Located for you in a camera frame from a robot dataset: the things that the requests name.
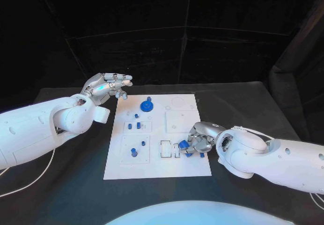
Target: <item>white board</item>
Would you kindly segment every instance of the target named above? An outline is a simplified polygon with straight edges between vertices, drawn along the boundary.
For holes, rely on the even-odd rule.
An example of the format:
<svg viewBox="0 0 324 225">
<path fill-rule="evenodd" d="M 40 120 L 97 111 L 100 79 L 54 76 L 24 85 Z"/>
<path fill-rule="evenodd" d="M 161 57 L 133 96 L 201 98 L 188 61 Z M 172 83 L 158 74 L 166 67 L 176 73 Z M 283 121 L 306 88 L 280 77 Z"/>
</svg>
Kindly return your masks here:
<svg viewBox="0 0 324 225">
<path fill-rule="evenodd" d="M 139 105 L 148 96 L 153 107 L 142 112 Z M 198 153 L 189 157 L 178 153 L 176 144 L 198 121 L 194 95 L 129 95 L 127 100 L 117 99 L 103 179 L 211 176 L 207 154 L 199 158 Z"/>
</svg>

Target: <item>table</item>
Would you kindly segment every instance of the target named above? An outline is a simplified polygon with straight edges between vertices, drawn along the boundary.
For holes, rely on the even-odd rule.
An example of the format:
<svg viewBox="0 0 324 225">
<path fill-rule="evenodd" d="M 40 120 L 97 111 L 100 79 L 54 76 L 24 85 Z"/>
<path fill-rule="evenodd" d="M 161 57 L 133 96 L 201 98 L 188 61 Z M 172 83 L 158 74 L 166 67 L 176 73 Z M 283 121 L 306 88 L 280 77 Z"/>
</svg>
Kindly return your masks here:
<svg viewBox="0 0 324 225">
<path fill-rule="evenodd" d="M 260 82 L 145 85 L 123 90 L 129 95 L 194 94 L 201 121 L 225 128 L 243 126 L 271 137 L 297 140 Z M 78 91 L 80 88 L 44 88 L 34 102 L 67 97 Z M 112 97 L 102 106 L 110 110 L 106 124 L 93 122 L 90 129 L 55 149 L 51 165 L 38 181 L 0 199 L 2 225 L 104 224 L 145 206 L 181 200 L 231 203 L 297 224 L 320 224 L 322 211 L 307 193 L 271 184 L 257 175 L 247 180 L 235 177 L 217 163 L 214 149 L 208 152 L 212 176 L 102 180 L 116 99 Z M 48 152 L 5 172 L 0 178 L 0 193 L 35 179 L 50 155 Z"/>
</svg>

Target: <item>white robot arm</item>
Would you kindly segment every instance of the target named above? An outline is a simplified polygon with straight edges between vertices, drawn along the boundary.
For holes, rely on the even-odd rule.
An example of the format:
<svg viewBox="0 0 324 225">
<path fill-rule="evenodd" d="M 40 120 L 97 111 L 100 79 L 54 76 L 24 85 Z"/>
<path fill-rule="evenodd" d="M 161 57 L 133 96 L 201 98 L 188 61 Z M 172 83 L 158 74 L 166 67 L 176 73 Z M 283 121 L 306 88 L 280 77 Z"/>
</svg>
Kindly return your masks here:
<svg viewBox="0 0 324 225">
<path fill-rule="evenodd" d="M 110 95 L 126 99 L 120 87 L 130 85 L 129 75 L 99 73 L 86 81 L 80 94 L 0 114 L 0 169 L 58 147 L 87 131 L 91 121 L 106 123 L 109 110 L 97 105 Z"/>
<path fill-rule="evenodd" d="M 195 138 L 197 144 L 181 153 L 208 152 L 215 146 L 218 163 L 235 176 L 247 179 L 256 173 L 273 184 L 324 194 L 324 146 L 280 139 L 264 142 L 247 131 L 197 122 L 186 139 L 189 143 Z"/>
</svg>

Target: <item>blue object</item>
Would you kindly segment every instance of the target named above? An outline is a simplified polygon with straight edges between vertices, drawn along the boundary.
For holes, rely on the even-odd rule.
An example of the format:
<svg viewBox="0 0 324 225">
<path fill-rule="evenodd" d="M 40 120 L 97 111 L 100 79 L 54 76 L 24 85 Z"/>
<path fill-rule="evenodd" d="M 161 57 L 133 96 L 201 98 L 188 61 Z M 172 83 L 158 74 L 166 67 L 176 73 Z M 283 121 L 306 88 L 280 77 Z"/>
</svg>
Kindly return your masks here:
<svg viewBox="0 0 324 225">
<path fill-rule="evenodd" d="M 130 156 L 136 157 L 136 150 L 132 148 L 129 151 L 130 151 Z"/>
<path fill-rule="evenodd" d="M 143 112 L 149 112 L 149 111 L 152 110 L 150 97 L 146 97 L 146 101 L 143 101 L 143 102 L 139 104 L 139 109 L 140 109 Z"/>
<path fill-rule="evenodd" d="M 178 147 L 179 147 L 179 149 L 188 147 L 188 143 L 186 143 L 185 140 L 182 140 L 182 141 L 178 143 Z M 189 157 L 189 156 L 192 155 L 192 153 L 184 153 L 184 155 L 185 155 L 186 157 Z"/>
</svg>

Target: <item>robotic hand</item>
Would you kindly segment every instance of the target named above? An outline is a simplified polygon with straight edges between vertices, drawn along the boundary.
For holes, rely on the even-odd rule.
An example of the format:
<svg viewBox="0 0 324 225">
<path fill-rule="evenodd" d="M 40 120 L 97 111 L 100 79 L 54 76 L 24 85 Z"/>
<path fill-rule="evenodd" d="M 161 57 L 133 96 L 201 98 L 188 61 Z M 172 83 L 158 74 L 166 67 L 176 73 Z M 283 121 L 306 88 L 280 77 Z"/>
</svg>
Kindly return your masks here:
<svg viewBox="0 0 324 225">
<path fill-rule="evenodd" d="M 109 110 L 99 105 L 110 95 L 126 99 L 122 86 L 130 76 L 99 73 L 80 94 L 41 102 L 0 114 L 0 169 L 35 159 L 87 131 L 91 121 L 106 123 Z"/>
<path fill-rule="evenodd" d="M 215 146 L 218 163 L 238 177 L 247 179 L 256 173 L 271 183 L 309 193 L 324 194 L 324 146 L 273 139 L 263 141 L 257 131 L 241 127 L 225 130 L 221 126 L 197 122 L 186 142 L 194 146 L 181 153 L 208 152 Z"/>
</svg>

